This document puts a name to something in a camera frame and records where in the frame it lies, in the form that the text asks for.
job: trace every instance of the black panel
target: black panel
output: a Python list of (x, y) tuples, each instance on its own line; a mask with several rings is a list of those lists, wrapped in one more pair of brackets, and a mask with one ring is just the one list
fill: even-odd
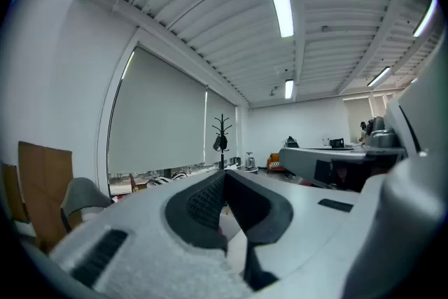
[(293, 207), (284, 197), (234, 171), (218, 171), (175, 194), (167, 203), (165, 216), (185, 242), (227, 251), (227, 240), (218, 233), (225, 202), (248, 240), (244, 279), (253, 290), (273, 283), (277, 278), (263, 272), (253, 248), (275, 243), (290, 225)]
[(171, 229), (183, 241), (206, 249), (227, 252), (227, 240), (218, 233), (219, 215), (224, 205), (224, 171), (171, 197), (165, 216)]
[(401, 113), (403, 114), (403, 117), (404, 117), (405, 120), (406, 120), (406, 124), (407, 124), (407, 126), (408, 126), (408, 128), (409, 128), (409, 131), (411, 132), (412, 141), (414, 141), (415, 150), (416, 150), (417, 153), (418, 153), (418, 152), (421, 151), (421, 147), (420, 147), (419, 140), (417, 139), (417, 136), (415, 135), (415, 132), (414, 132), (414, 130), (412, 129), (411, 123), (410, 123), (409, 120), (407, 119), (405, 112), (403, 111), (403, 109), (401, 108), (401, 106), (399, 106), (399, 108), (400, 108), (400, 110), (401, 110)]
[(316, 168), (314, 169), (314, 179), (320, 182), (330, 184), (331, 166), (329, 162), (316, 160)]
[(317, 204), (320, 204), (325, 207), (333, 208), (338, 211), (347, 212), (347, 213), (349, 213), (351, 211), (351, 209), (353, 208), (352, 204), (329, 200), (327, 198), (320, 200)]
[(122, 230), (108, 231), (87, 253), (87, 256), (71, 271), (71, 276), (91, 287), (110, 263), (127, 238)]
[(253, 245), (275, 243), (293, 220), (288, 200), (235, 171), (227, 171), (225, 199)]

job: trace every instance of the floor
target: floor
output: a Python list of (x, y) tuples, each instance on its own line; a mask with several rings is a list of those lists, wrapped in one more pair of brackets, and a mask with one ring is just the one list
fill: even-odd
[(283, 182), (288, 182), (288, 183), (296, 183), (299, 184), (301, 178), (298, 176), (293, 176), (292, 174), (289, 175), (289, 179), (286, 178), (286, 173), (285, 172), (269, 172), (267, 173), (266, 169), (263, 168), (259, 168), (258, 169), (258, 174), (261, 176), (268, 176), (271, 179), (276, 179), (277, 181), (283, 181)]

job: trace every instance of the white wall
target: white wall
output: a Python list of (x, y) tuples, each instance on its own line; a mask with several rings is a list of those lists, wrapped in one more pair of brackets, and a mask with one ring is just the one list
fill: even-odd
[(133, 33), (89, 1), (15, 0), (0, 42), (3, 161), (17, 165), (28, 141), (73, 151), (73, 175), (97, 180), (100, 111)]
[(253, 152), (257, 166), (266, 167), (270, 154), (278, 153), (288, 136), (303, 148), (321, 148), (328, 138), (349, 142), (346, 112), (341, 97), (252, 109), (245, 151)]
[(249, 150), (249, 108), (246, 106), (238, 106), (237, 127), (238, 127), (238, 156), (241, 158), (241, 164), (246, 162), (247, 154)]

